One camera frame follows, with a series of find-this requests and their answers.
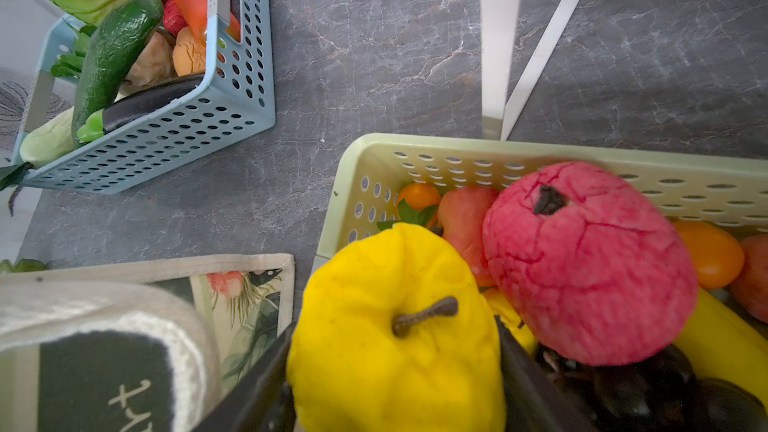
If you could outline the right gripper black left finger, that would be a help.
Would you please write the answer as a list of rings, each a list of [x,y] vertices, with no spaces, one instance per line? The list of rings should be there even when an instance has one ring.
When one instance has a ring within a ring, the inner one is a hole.
[[[293,431],[296,412],[286,365],[296,323],[277,337],[195,431]]]

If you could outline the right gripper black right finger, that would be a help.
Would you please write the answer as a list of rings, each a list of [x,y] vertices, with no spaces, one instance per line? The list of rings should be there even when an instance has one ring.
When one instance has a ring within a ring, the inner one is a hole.
[[[495,317],[501,351],[506,431],[593,431],[594,426],[544,374]]]

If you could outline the cream canvas grocery bag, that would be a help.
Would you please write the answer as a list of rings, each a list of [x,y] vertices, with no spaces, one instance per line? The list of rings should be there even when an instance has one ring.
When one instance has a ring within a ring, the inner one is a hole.
[[[1,264],[5,431],[195,431],[288,327],[295,261]]]

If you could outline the yellow apple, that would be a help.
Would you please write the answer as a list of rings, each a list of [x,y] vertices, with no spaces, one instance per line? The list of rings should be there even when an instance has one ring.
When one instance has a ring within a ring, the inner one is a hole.
[[[310,277],[286,368],[308,431],[502,431],[494,313],[468,264],[398,223]]]

